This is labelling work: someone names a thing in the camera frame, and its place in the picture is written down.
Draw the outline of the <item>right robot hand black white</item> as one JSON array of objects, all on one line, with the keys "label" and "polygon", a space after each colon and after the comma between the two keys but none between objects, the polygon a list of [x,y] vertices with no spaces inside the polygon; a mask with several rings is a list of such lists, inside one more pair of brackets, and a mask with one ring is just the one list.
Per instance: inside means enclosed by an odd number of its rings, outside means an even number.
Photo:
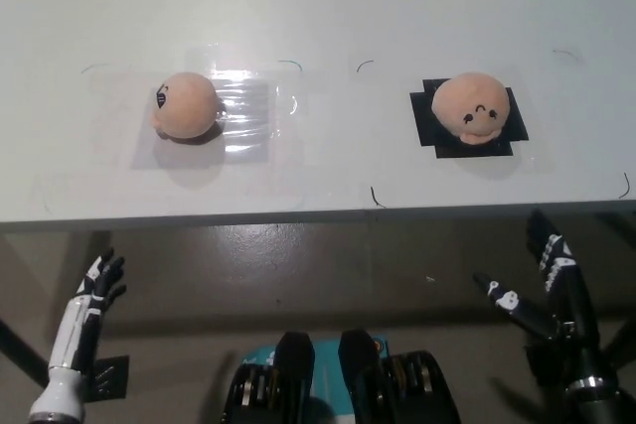
[{"label": "right robot hand black white", "polygon": [[473,280],[497,310],[529,334],[526,357],[538,384],[560,384],[570,392],[610,385],[615,375],[600,350],[581,268],[564,236],[539,210],[529,217],[527,246],[538,263],[545,309],[484,273],[474,273]]}]

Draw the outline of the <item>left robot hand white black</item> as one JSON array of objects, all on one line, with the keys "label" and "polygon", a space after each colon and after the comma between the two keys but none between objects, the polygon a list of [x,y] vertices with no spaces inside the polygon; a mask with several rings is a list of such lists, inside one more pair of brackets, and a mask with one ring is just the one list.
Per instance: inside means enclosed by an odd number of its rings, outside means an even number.
[{"label": "left robot hand white black", "polygon": [[93,380],[105,315],[126,291],[125,259],[113,248],[101,253],[69,299],[48,362],[48,383],[28,415],[30,423],[81,423]]}]

